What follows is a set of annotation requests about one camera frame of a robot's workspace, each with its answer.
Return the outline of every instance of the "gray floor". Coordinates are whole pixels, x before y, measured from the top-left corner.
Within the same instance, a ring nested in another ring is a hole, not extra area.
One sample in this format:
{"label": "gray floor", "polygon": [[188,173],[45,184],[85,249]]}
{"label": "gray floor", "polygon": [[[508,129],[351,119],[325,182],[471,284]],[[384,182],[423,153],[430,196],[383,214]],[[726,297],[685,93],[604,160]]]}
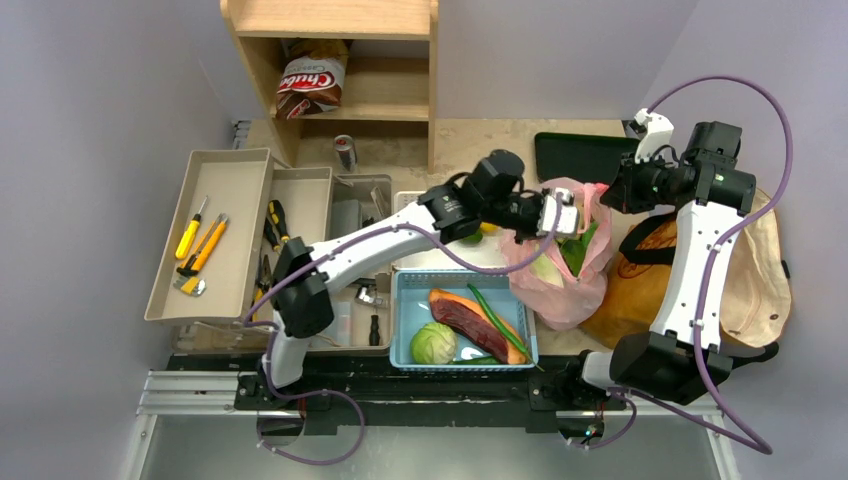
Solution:
{"label": "gray floor", "polygon": [[[625,419],[607,420],[608,431]],[[609,447],[569,450],[559,435],[527,435],[507,428],[368,427],[346,462],[310,467],[256,448],[255,418],[160,417],[145,480],[204,479],[718,479],[707,433],[674,417],[637,419]],[[353,442],[355,428],[335,437],[305,437],[292,453],[329,458]]]}

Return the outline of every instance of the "red label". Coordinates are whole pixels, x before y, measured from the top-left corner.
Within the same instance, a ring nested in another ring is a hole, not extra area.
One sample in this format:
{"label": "red label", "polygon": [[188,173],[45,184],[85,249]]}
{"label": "red label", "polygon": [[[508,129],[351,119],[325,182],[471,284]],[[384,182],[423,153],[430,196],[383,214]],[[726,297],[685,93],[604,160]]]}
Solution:
{"label": "red label", "polygon": [[286,115],[286,119],[291,120],[292,118],[302,114],[306,111],[307,108],[309,108],[309,105],[309,99],[304,98],[302,102],[298,103],[294,108],[292,108],[292,111],[289,112],[288,115]]}
{"label": "red label", "polygon": [[283,77],[277,93],[308,92],[310,90],[323,90],[336,84],[336,79],[330,72],[322,73],[296,73]]}

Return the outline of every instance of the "canvas bag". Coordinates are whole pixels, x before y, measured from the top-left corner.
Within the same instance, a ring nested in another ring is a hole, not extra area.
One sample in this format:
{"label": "canvas bag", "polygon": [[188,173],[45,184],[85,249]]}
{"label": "canvas bag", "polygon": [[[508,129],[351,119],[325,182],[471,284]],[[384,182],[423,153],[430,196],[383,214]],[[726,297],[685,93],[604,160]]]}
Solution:
{"label": "canvas bag", "polygon": [[[752,211],[768,201],[758,189]],[[604,301],[581,324],[603,345],[613,348],[625,335],[646,332],[656,319],[677,244],[675,216],[649,217],[622,241]],[[777,215],[770,211],[742,230],[733,248],[721,301],[722,340],[751,347],[774,342],[783,332],[791,304]]]}
{"label": "canvas bag", "polygon": [[[567,188],[574,194],[574,204],[581,209],[578,233],[589,228],[590,220],[598,223],[576,277],[562,259],[556,242],[542,254],[555,266],[554,278],[540,275],[539,260],[509,274],[509,288],[519,300],[554,330],[566,330],[589,318],[604,299],[605,269],[614,252],[610,241],[612,214],[609,207],[601,205],[600,196],[609,187],[556,178],[543,183],[542,188]],[[515,233],[505,231],[501,236],[501,253],[507,265],[513,265],[535,253],[541,243],[541,240],[528,240],[519,245],[515,243]]]}

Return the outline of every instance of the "yellow screwdriver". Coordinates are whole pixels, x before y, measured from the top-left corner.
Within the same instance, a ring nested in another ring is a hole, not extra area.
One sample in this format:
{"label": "yellow screwdriver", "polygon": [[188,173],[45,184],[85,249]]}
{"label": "yellow screwdriver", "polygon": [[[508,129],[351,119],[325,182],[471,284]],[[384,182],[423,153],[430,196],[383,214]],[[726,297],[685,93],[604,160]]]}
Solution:
{"label": "yellow screwdriver", "polygon": [[183,238],[180,240],[180,245],[177,247],[177,260],[184,259],[188,255],[188,251],[191,250],[191,245],[194,243],[194,236],[197,235],[197,229],[200,228],[200,214],[203,213],[203,208],[206,207],[207,201],[209,201],[209,195],[206,195],[203,199],[203,203],[200,204],[200,209],[194,214],[194,217],[192,217],[191,222],[188,224],[188,228],[186,228],[185,233],[183,233]]}

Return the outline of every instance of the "silver can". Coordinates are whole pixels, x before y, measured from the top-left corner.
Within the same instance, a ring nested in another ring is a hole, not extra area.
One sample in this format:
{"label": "silver can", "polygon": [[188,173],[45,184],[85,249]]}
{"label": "silver can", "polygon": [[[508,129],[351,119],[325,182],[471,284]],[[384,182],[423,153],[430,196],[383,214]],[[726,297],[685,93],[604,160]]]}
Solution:
{"label": "silver can", "polygon": [[336,155],[339,157],[344,171],[353,173],[356,171],[356,147],[353,144],[353,138],[350,135],[339,135],[333,139],[333,148],[336,150]]}

